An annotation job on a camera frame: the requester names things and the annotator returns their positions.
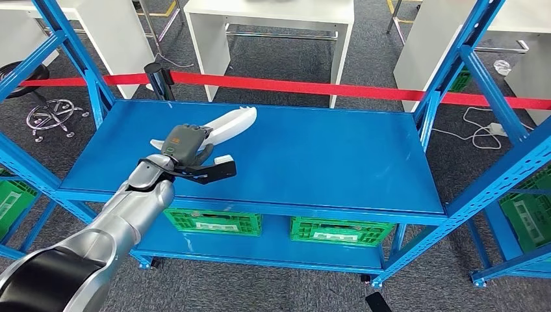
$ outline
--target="green crate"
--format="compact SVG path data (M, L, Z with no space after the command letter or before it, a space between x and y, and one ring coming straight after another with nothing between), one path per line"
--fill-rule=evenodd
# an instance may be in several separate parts
M551 189L551 166L517 186L518 189ZM509 219L523 252L551 242L551 196L508 194L500 206Z
M457 78L455 78L454 83L452 83L452 86L450 87L450 92L463 91L463 89L468 85L468 82L471 78L472 77L470 76L470 72L468 72L467 67L464 66L463 69L459 72L459 75L457 75Z
M11 176L0 168L0 176ZM37 191L22 181L0 181L0 239L36 197Z
M169 208L164 214L178 231L259 236L262 215Z
M291 218L291 239L294 241L377 246L393 227L392 223L293 216Z

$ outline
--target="gray carpet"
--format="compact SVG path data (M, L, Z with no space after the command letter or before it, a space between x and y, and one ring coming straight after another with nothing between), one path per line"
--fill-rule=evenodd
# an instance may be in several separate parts
M169 0L151 2L152 12L166 10ZM413 19L416 3L405 3L401 15ZM342 83L395 87L392 70L401 51L395 31L385 34L389 12L384 0L356 1L355 25L346 57ZM157 31L165 19L156 19ZM259 27L243 27L240 30ZM512 46L514 41L488 38L485 46ZM90 42L83 42L97 64L99 58ZM186 65L196 63L190 35L186 25L176 25L162 42L165 55L174 62ZM273 40L265 38L232 38L231 68L228 75L288 79L295 81L329 81L331 44L309 40ZM481 54L484 63L502 88L511 95L503 77L495 73L491 64L505 59L514 64L514 55ZM166 63L167 67L176 69ZM76 75L69 60L59 56L49 67L53 77ZM198 72L192 66L186 70ZM47 98L67 98L88 108L84 88L41 88ZM474 84L466 92L478 93ZM174 88L177 99L206 101L202 86L178 85ZM152 98L153 94L141 88L136 98ZM326 96L281 94L221 88L217 102L250 103L255 105L299 105L325 107ZM66 138L61 130L50 131L40 144L32 140L24 116L31 108L29 98L6 100L2 103L0 131L8 135L42 164L59 177L71 168L76 157L94 132L93 121L74 118L75 137ZM374 110L401 110L398 102L340 97L337 107ZM466 108L443 105L439 108L435 126L462 136L471 135L476 128L461 120ZM524 111L521 119L531 124ZM486 125L494 121L489 112L474 112L472 119ZM470 142L456 140L448 135L434 133L428 149L428 159L441 199L448 202L461 192L509 148L498 151L480 150ZM10 244L17 244L44 209L47 200L42 198L25 220ZM487 226L479 216L476 223L491 257L498 253ZM38 236L32 249L48 246L82 228L72 215L57 208ZM418 233L421 227L410 227L407 238ZM388 250L390 238L385 241ZM0 259L0 269L10 261ZM549 311L551 284L544 279L500 278L489 282L486 289L475 289L468 272L479 268L480 262L466 226L436 244L409 266L387 282L382 294L393 311ZM291 270L262 266L229 265L166 259L160 269L139 270L136 261L128 259L112 282L112 291L104 311L369 311L363 297L365 289L357 274Z

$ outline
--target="white desk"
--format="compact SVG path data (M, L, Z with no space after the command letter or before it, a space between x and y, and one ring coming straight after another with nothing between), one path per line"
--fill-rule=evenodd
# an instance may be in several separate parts
M436 70L447 54L450 45L463 26L475 0L424 0L415 22L400 54L394 69L394 78L398 88L426 90ZM550 34L551 33L551 1L550 0L507 0L494 21L488 28L493 32L515 32ZM517 67L524 62L540 64L546 70L551 70L551 56L538 52L538 44L531 45L530 50L522 57L520 64L515 66L509 75L517 76ZM518 96L551 98L549 87L543 90L540 79L524 70L520 79L506 78L511 89ZM405 111L412 111L418 102L402 101Z
M331 83L339 84L354 24L353 0L190 0L184 6L201 73L224 75L230 61L225 24L336 31ZM205 85L214 99L217 86ZM335 106L331 96L329 106Z
M58 0L69 20L79 21L97 54L111 75L142 73L144 66L154 61L153 52L130 0ZM31 1L0 1L0 44L10 47L2 52L0 66L23 60L44 40L40 26L32 20L41 18ZM6 30L17 32L9 36ZM46 64L57 54L51 55ZM138 88L118 86L126 99Z

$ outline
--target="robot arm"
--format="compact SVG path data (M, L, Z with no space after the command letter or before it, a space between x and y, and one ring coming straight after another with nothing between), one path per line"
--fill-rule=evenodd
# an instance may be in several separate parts
M178 125L160 154L141 159L128 180L80 232L33 252L0 275L0 311L99 311L125 256L174 198L176 177L206 184L236 174L231 156L201 166L212 128Z

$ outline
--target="red velvet rope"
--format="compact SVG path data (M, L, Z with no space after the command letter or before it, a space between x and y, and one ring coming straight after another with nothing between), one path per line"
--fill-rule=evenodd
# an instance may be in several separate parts
M383 88L375 86L354 86L348 84L328 83L303 83L297 81L282 81L273 79L258 79L246 77L203 75L200 73L183 73L171 71L175 83L191 85L213 85L228 88L242 88L252 90L265 90L277 92L294 92L306 94L325 94L336 96L349 96L355 98L390 99L419 101L423 97L423 91L400 90L396 88ZM149 83L144 73L132 73L128 75L103 76L108 85L144 85ZM46 80L24 81L22 86L86 86L82 77L60 78ZM551 99L530 99L519 97L506 97L507 102L514 109L546 109L551 110ZM477 94L447 93L442 103L489 106L485 97Z

